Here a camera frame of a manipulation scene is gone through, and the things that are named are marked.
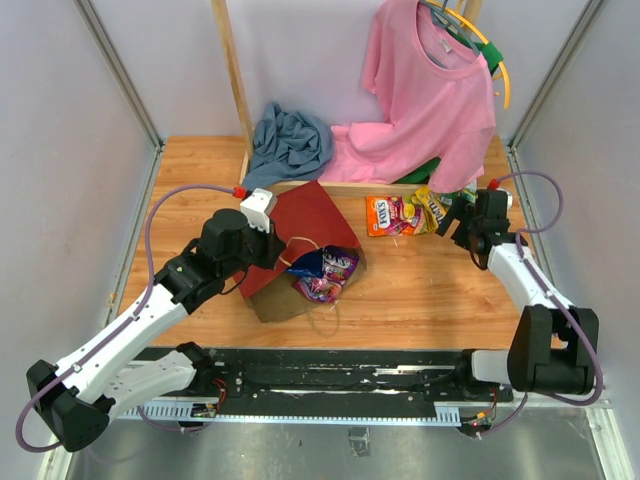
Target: wooden frame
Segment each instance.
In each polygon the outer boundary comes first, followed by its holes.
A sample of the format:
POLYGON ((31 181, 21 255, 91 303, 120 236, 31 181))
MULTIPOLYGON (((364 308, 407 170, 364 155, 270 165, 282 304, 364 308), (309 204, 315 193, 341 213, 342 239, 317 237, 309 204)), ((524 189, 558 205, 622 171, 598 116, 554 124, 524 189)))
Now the wooden frame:
MULTIPOLYGON (((480 13, 483 0, 466 0, 462 16, 475 23, 480 13)), ((216 16, 218 24, 218 32, 224 49, 224 56, 227 63, 227 71, 229 73, 229 81, 233 90, 233 97, 238 110, 238 117, 242 127, 242 136, 246 144, 246 152, 240 169, 239 183, 242 184, 244 177, 249 171, 249 160, 253 155, 253 123, 249 114, 247 96, 242 83, 242 74, 240 72, 240 64, 238 62, 238 54, 236 52, 235 41, 233 39, 233 30, 231 28, 231 19, 229 18, 229 10, 227 9, 226 0, 211 0, 211 5, 216 16)), ((457 10, 460 9, 462 0, 458 1, 457 10)), ((291 190, 297 186, 303 185, 304 181, 279 182, 269 187, 274 193, 282 193, 291 190)), ((329 195, 344 195, 362 197, 365 195, 408 195, 413 194, 421 185, 410 184, 380 184, 380 183, 339 183, 339 182, 321 182, 321 185, 329 193, 329 195)))

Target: blue cloth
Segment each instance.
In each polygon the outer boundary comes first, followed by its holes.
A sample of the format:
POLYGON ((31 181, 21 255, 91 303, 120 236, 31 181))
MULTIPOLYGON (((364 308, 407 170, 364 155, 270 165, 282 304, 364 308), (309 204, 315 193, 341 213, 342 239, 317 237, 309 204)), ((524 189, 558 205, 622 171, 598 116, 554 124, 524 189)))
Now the blue cloth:
POLYGON ((253 134, 253 157, 242 186, 253 190, 282 180, 315 180, 333 157, 331 128, 313 115, 283 112, 271 102, 253 134))

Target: red connector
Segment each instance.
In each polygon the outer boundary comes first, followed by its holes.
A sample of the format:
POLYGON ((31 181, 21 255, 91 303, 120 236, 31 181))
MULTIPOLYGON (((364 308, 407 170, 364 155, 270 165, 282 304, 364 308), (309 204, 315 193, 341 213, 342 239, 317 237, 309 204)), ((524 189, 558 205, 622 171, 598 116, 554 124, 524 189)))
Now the red connector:
POLYGON ((247 190, 246 188, 234 187, 234 189, 233 189, 233 196, 236 197, 236 198, 239 198, 240 200, 244 200, 249 195, 251 195, 251 192, 249 190, 247 190))

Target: metal frame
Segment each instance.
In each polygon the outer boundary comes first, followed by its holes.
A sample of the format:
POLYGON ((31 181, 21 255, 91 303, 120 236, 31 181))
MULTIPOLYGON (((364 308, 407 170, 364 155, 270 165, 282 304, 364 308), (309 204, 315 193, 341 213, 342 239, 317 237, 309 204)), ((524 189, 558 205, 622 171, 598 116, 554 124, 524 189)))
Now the metal frame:
POLYGON ((608 0, 589 0, 585 5, 580 17, 573 26, 569 37, 553 62, 549 73, 543 80, 542 85, 538 89, 536 96, 533 98, 531 105, 529 105, 527 112, 522 117, 518 128, 516 128, 516 132, 508 144, 510 150, 517 150, 517 148, 526 140, 529 130, 538 116, 538 112, 546 102, 547 98, 549 98, 549 94, 553 91, 556 83, 566 71, 571 59, 580 48, 580 45, 582 45, 583 39, 591 28, 591 25, 596 19, 598 13, 607 2, 608 0))
POLYGON ((122 93, 129 102, 129 105, 138 119, 138 122, 140 122, 140 126, 144 130, 147 138, 151 144, 156 147, 156 149, 161 149, 164 145, 164 141, 160 137, 160 134, 153 124, 153 121, 142 103, 138 92, 133 86, 120 57, 118 56, 118 52, 113 46, 113 42, 100 20, 98 12, 91 3, 91 0, 73 0, 73 3, 78 7, 80 15, 91 32, 93 39, 96 41, 98 49, 104 56, 107 65, 109 65, 109 69, 111 70, 111 73, 113 73, 116 82, 120 85, 122 93))
MULTIPOLYGON (((202 423, 292 423, 305 425, 348 425, 371 427, 374 425, 395 425, 413 427, 459 427, 460 411, 456 406, 437 404, 435 417, 422 418, 385 418, 385 417, 308 417, 299 418, 288 415, 234 415, 220 413, 215 418, 197 418, 191 416, 196 403, 215 402, 216 398, 204 398, 194 401, 192 398, 164 397, 146 402, 142 409, 146 416, 154 421, 202 422, 202 423)), ((133 408, 120 416, 122 419, 142 420, 137 409, 133 408)))
MULTIPOLYGON (((136 222, 131 232, 131 241, 127 247, 127 251, 122 261, 121 275, 117 281, 116 287, 116 301, 111 306, 108 320, 112 320, 119 308, 119 301, 122 297, 122 292, 126 285, 129 269, 133 260, 133 254, 138 242, 139 233, 144 223, 145 212, 151 197, 151 191, 157 172, 160 166, 160 158, 163 153, 164 142, 160 137, 151 117, 149 116, 142 100, 140 99, 133 83, 131 82, 122 61, 120 60, 117 51, 106 32, 102 21, 98 13, 96 12, 91 0, 73 0, 76 4, 78 11, 85 20, 89 31, 91 32, 98 48, 104 55, 110 70, 112 71, 115 80, 120 85, 123 94, 127 98, 134 114, 138 118, 140 125, 142 126, 147 138, 151 144, 156 148, 155 158, 153 161, 153 167, 149 172, 147 184, 145 186, 144 193, 140 199, 138 208, 138 215, 136 222)), ((567 41, 563 45, 560 53, 554 61, 551 70, 547 74, 542 86, 538 90, 533 102, 523 117, 520 125, 516 129, 514 137, 508 144, 508 160, 512 170, 519 170, 519 158, 517 148, 526 139, 529 130, 535 121, 540 109, 544 105, 545 101, 549 98, 553 87, 558 82, 562 74, 566 71, 569 62, 573 58, 574 54, 580 47, 584 36, 588 32, 590 26, 594 22, 597 14, 600 12, 602 6, 607 0, 589 0, 585 6, 580 18, 574 25, 571 34, 567 41)), ((538 225, 537 215, 534 208, 529 201, 529 196, 525 182, 521 178, 515 179, 516 188, 521 199, 522 209, 525 215, 525 220, 528 225, 538 225)), ((547 274, 547 276, 553 281, 553 273, 551 271, 547 255, 545 252, 544 241, 538 236, 533 236, 532 246, 536 252, 536 257, 539 261, 541 269, 547 274)), ((530 402, 531 407, 550 407, 552 403, 546 398, 540 398, 540 402, 530 402)), ((628 456, 622 444, 619 430, 615 422, 613 411, 610 408, 610 402, 608 399, 601 399, 594 407, 587 409, 587 416, 592 426, 592 434, 594 436, 597 452, 603 465, 607 478, 630 478, 631 467, 628 456)), ((48 452, 41 466, 41 470, 38 474, 38 479, 41 480, 54 480, 62 479, 66 476, 67 469, 71 460, 72 454, 66 452, 63 449, 56 449, 48 452)))

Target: candy bag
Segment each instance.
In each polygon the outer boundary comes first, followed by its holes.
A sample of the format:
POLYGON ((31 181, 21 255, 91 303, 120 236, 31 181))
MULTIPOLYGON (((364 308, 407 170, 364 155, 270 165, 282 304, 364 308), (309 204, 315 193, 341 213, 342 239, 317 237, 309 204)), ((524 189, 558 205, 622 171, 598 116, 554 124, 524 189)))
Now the candy bag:
POLYGON ((438 194, 433 193, 426 185, 416 190, 416 197, 425 207, 427 232, 435 232, 447 214, 447 209, 440 203, 438 194))
POLYGON ((370 237, 419 235, 427 231, 424 207, 415 195, 366 197, 366 202, 370 237))
POLYGON ((335 302, 358 266, 358 257, 333 246, 318 251, 322 252, 323 277, 302 277, 291 286, 312 302, 335 302))
POLYGON ((324 275, 323 264, 322 250, 314 250, 298 258, 285 272, 296 277, 322 278, 324 275))

